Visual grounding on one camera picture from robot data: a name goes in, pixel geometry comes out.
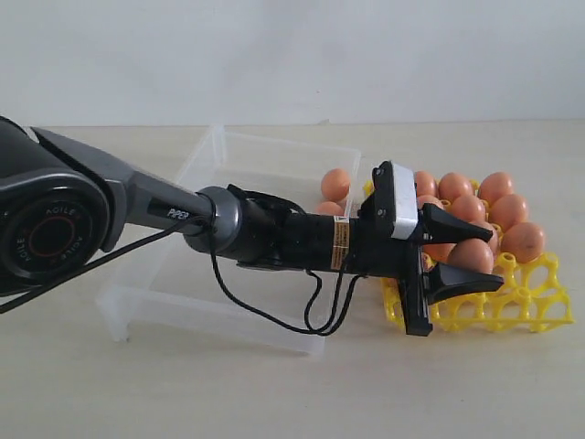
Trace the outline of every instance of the white wall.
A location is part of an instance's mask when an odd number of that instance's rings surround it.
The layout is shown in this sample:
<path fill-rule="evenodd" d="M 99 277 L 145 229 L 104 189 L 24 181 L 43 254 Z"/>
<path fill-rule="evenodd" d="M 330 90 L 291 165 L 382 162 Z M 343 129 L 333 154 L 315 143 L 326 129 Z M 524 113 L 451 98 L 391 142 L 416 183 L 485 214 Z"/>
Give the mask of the white wall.
<path fill-rule="evenodd" d="M 585 0 L 14 0 L 24 124 L 585 117 Z"/>

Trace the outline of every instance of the clear plastic container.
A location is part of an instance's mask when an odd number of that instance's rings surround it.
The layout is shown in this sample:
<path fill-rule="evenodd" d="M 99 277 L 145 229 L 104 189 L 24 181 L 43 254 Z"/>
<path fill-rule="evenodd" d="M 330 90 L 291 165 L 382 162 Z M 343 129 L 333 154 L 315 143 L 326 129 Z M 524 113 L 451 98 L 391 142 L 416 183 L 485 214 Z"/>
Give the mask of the clear plastic container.
<path fill-rule="evenodd" d="M 247 190 L 289 199 L 307 211 L 322 201 L 320 181 L 334 167 L 356 180 L 361 154 L 357 149 L 308 145 L 235 134 L 212 127 L 187 159 L 176 183 L 188 190 L 234 184 Z M 352 184 L 346 214 L 353 196 Z M 239 299 L 292 325 L 304 327 L 303 310 L 315 280 L 305 273 L 268 273 L 219 261 L 230 291 Z M 331 312 L 335 276 L 323 273 L 324 290 L 311 321 L 323 324 Z M 208 255 L 192 251 L 181 236 L 171 236 L 130 253 L 97 299 L 115 340 L 129 337 L 133 321 L 152 322 L 241 337 L 265 345 L 310 354 L 324 349 L 324 338 L 296 334 L 233 304 L 220 290 Z"/>

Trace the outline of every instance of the robotic arm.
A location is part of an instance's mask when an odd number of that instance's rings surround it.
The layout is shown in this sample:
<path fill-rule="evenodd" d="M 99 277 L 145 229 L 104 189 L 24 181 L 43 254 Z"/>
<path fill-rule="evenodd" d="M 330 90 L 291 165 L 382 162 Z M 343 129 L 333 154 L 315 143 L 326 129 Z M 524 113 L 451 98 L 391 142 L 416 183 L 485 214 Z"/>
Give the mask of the robotic arm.
<path fill-rule="evenodd" d="M 492 232 L 432 204 L 417 209 L 412 171 L 390 161 L 372 171 L 375 190 L 357 218 L 339 218 L 234 186 L 194 194 L 89 145 L 33 132 L 38 142 L 0 116 L 0 296 L 111 252 L 127 223 L 167 230 L 178 221 L 189 247 L 242 268 L 395 278 L 411 335 L 432 331 L 429 305 L 503 284 L 443 263 L 423 270 L 423 244 L 489 241 Z M 209 225 L 212 232 L 202 233 Z"/>

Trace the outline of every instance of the egg tray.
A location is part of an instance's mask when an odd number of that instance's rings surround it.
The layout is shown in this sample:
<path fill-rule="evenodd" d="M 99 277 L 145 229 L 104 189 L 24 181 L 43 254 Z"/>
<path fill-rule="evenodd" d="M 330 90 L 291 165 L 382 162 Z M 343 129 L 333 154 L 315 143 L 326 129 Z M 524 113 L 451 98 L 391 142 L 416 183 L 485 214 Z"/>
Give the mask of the egg tray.
<path fill-rule="evenodd" d="M 476 191 L 479 183 L 472 180 L 472 184 Z M 373 188 L 368 181 L 364 186 L 366 195 Z M 502 240 L 501 229 L 495 228 L 498 239 Z M 429 266 L 436 263 L 426 253 L 423 257 Z M 552 252 L 527 263 L 519 263 L 512 253 L 501 252 L 495 258 L 493 273 L 502 276 L 504 284 L 494 292 L 467 294 L 432 305 L 431 322 L 447 332 L 460 332 L 469 327 L 483 327 L 490 332 L 515 327 L 545 332 L 572 324 L 570 297 L 558 280 L 558 264 L 558 256 Z M 380 283 L 387 320 L 404 328 L 396 280 L 383 278 Z"/>

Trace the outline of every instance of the red ring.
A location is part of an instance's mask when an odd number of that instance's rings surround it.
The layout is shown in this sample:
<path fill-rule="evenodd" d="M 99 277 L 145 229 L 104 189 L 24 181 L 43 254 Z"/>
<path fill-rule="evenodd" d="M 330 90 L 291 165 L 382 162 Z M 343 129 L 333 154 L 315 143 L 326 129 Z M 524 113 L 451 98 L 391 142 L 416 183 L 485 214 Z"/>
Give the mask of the red ring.
<path fill-rule="evenodd" d="M 39 227 L 41 227 L 45 223 L 52 221 L 52 220 L 65 220 L 71 226 L 71 237 L 69 238 L 69 241 L 67 241 L 67 244 L 65 244 L 63 247 L 61 247 L 57 252 L 52 252 L 52 253 L 37 252 L 32 244 L 32 238 L 35 235 L 35 232 L 38 230 Z M 28 249 L 35 256 L 38 256 L 41 258 L 50 258 L 53 256 L 57 256 L 58 254 L 62 253 L 65 249 L 67 249 L 71 245 L 71 243 L 73 242 L 74 238 L 75 238 L 75 224 L 73 224 L 73 221 L 71 221 L 67 217 L 60 217 L 60 216 L 59 217 L 49 217 L 49 218 L 45 218 L 42 221 L 40 221 L 35 226 L 35 228 L 30 232 L 30 235 L 28 235 Z"/>

